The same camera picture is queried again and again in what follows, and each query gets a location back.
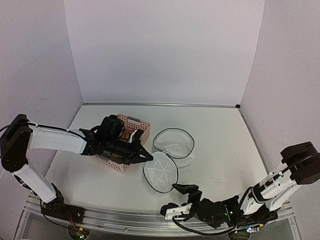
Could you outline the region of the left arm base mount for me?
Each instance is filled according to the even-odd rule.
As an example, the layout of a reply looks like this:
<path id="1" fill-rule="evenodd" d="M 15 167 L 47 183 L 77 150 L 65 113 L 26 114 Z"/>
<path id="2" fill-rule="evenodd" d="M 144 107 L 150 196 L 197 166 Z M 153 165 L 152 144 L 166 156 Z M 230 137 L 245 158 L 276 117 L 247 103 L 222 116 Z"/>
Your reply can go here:
<path id="1" fill-rule="evenodd" d="M 85 209 L 80 206 L 65 203 L 64 197 L 59 190 L 56 191 L 55 198 L 41 205 L 41 213 L 55 219 L 69 221 L 74 224 L 81 224 L 84 219 Z"/>

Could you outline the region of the pink perforated plastic basket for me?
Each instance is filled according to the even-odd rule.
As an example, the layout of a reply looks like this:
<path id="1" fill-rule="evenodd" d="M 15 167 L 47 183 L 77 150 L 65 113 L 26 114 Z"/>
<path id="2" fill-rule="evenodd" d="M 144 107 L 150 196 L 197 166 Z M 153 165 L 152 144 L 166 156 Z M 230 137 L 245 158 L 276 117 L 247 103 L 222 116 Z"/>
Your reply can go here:
<path id="1" fill-rule="evenodd" d="M 92 158 L 120 173 L 129 165 L 152 161 L 154 157 L 144 148 L 150 136 L 151 123 L 129 115 L 116 114 L 103 119 L 90 129 L 104 150 Z"/>

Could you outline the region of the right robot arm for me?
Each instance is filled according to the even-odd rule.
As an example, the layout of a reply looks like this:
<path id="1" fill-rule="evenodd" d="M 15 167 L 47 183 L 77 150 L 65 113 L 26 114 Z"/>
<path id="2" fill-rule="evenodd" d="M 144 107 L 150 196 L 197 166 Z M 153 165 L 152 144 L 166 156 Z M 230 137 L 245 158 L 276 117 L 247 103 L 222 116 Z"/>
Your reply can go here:
<path id="1" fill-rule="evenodd" d="M 214 229 L 222 224 L 235 229 L 273 220 L 278 209 L 301 186 L 320 179 L 320 153 L 310 141 L 288 146 L 280 154 L 281 163 L 263 180 L 223 201 L 203 198 L 195 184 L 173 184 L 188 199 L 182 206 L 171 204 L 164 213 L 165 219 L 177 222 L 195 218 Z"/>

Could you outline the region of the white mesh laundry bag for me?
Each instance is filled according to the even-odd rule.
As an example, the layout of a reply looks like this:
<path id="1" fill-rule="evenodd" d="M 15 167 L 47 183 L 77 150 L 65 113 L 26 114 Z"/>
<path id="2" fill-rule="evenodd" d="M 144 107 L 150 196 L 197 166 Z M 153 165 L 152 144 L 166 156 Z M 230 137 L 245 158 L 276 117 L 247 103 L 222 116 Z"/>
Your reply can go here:
<path id="1" fill-rule="evenodd" d="M 195 159 L 196 142 L 181 128 L 170 127 L 160 131 L 153 139 L 153 160 L 142 168 L 147 184 L 160 194 L 167 194 L 179 181 L 179 169 L 189 166 Z"/>

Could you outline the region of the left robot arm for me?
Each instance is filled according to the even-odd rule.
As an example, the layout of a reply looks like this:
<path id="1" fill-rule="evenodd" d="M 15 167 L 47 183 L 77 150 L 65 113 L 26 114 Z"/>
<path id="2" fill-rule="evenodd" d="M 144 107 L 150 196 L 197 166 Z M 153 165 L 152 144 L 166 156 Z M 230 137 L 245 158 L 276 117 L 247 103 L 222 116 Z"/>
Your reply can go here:
<path id="1" fill-rule="evenodd" d="M 120 158 L 121 164 L 131 165 L 152 161 L 153 156 L 143 147 L 143 130 L 134 130 L 128 140 L 124 122 L 117 115 L 106 116 L 91 129 L 70 130 L 31 122 L 25 114 L 0 130 L 0 159 L 4 170 L 13 174 L 40 200 L 57 219 L 67 214 L 64 198 L 54 184 L 36 172 L 27 158 L 27 151 L 45 149 L 65 151 L 82 156 L 109 153 Z"/>

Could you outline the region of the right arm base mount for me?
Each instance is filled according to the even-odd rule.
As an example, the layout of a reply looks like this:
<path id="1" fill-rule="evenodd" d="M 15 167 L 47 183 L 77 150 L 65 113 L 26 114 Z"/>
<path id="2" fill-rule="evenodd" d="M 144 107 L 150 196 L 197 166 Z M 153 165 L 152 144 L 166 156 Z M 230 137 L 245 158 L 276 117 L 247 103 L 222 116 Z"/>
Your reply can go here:
<path id="1" fill-rule="evenodd" d="M 237 220 L 237 228 L 241 228 L 241 227 L 249 227 L 251 225 L 258 225 L 258 224 L 262 224 L 265 225 L 270 221 L 273 220 L 277 220 L 278 219 L 278 212 L 275 211 L 271 211 L 271 212 L 267 212 L 266 214 L 264 213 L 258 213 L 255 212 L 252 215 L 244 215 L 241 216 L 238 220 Z"/>

